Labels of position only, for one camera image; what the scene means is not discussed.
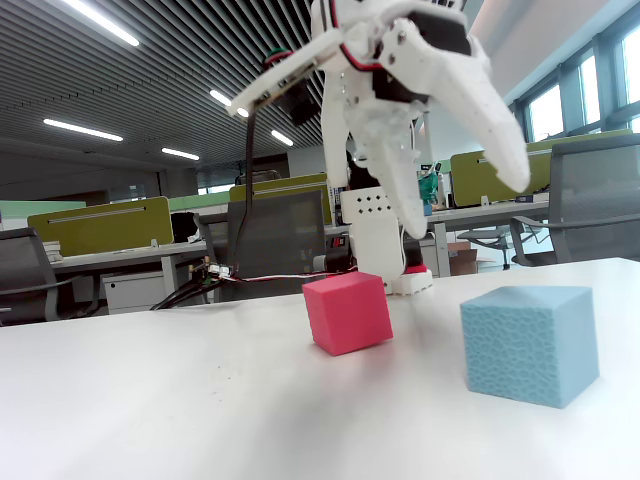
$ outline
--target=blue cube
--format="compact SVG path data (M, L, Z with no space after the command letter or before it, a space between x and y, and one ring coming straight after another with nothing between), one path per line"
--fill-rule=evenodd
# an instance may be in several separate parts
M590 288L503 287L461 308L474 392L564 408L600 375Z

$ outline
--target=office chair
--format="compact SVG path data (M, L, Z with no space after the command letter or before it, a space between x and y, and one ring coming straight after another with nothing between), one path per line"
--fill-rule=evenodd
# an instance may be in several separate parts
M212 261L237 263L241 278L313 272L314 257L326 251L322 192L254 198L251 216L244 221L236 245L244 213L245 202L231 202L226 215L199 216L200 232ZM221 301L244 300L301 293L304 282L292 278L229 283L218 290Z
M525 227L522 232L524 233L524 236L520 237L520 241L524 243L535 238L541 230L542 229L539 228ZM510 236L510 227L503 225L491 230L469 230L468 232L458 235L458 238L461 240L468 240L469 242L475 245L480 245L481 247L502 251L502 257L504 259L502 269L509 270L511 265L509 265L508 253L509 250L513 248L513 243L509 241Z
M514 217L514 261L525 266L640 259L640 135L554 145L549 223ZM552 252L525 254L523 225L548 228Z
M40 237L33 228L0 232L0 326L90 316L98 309L100 277L93 276L89 308L58 312L58 289L82 275L57 282Z

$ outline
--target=office cubicle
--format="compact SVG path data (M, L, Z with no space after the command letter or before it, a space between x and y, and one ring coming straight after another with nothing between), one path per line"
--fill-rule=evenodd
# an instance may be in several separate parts
M253 185L254 198L280 197L294 193L320 191L325 225L333 225L333 205L329 193L326 173L304 175L301 177L270 180ZM232 202L242 202L247 195L245 185L237 185L229 190Z
M64 212L86 206L85 202L0 200L0 231L27 227L27 218L31 215Z
M173 242L165 197L32 215L28 224L43 242L59 241L63 257Z
M484 157L484 151L463 153L451 157L453 196L456 206L480 205L484 195L490 202L513 200L517 195L530 195L550 183L551 148L562 143L629 135L631 130L615 130L598 134L579 135L527 144L531 183L522 193L516 193L496 177L496 170Z

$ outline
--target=red foam cube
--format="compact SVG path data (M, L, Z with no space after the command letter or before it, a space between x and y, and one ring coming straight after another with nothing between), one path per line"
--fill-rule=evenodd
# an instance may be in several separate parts
M342 355L393 338L382 279L361 272L303 285L313 340Z

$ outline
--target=fluorescent light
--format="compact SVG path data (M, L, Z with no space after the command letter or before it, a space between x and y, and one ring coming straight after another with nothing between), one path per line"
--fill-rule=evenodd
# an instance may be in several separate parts
M221 104L225 105L225 106L229 106L231 105L231 100L229 100L227 97L225 97L224 95L222 95L220 92L218 92L217 90L211 90L209 92L209 94L215 98L216 100L218 100Z
M55 120L49 120L48 118L44 119L44 123L47 125L51 125L54 127L66 128L67 130L73 130L74 132L86 133L87 135L94 135L96 137L108 138L109 140L115 140L116 142L121 142L122 137L117 135L111 135L110 133L99 132L98 130L91 130L90 128L77 127L75 125L70 125L68 123L57 122Z
M134 47L137 47L138 45L140 45L140 42L136 40L133 36L129 35L127 32L125 32L116 24L114 24L111 20L107 20L98 12L96 12L93 8L89 7L88 5L85 5L80 0L63 0L63 1L71 5L73 8L78 10L83 15L86 15L87 17L89 17L91 20L96 22L101 27L106 28L117 37L120 37L125 42L133 45Z
M280 140L282 143L286 143L287 145L289 145L290 147L293 146L293 141L287 137L285 137L284 135L282 135L280 132L276 131L276 130L271 130L271 135L273 135L274 137L276 137L278 140Z
M168 153L169 155L177 155L179 157L188 158L190 160L200 160L200 157L197 155L191 155L190 153L179 152L178 150L171 150L170 148L163 148L163 153Z
M209 95L211 95L213 98L218 100L221 104L223 104L226 107L231 105L231 100L229 100L227 97L222 95L217 90L211 90L209 92ZM240 115L241 117L247 118L249 116L249 112L247 112L244 108L239 108L238 109L238 115Z

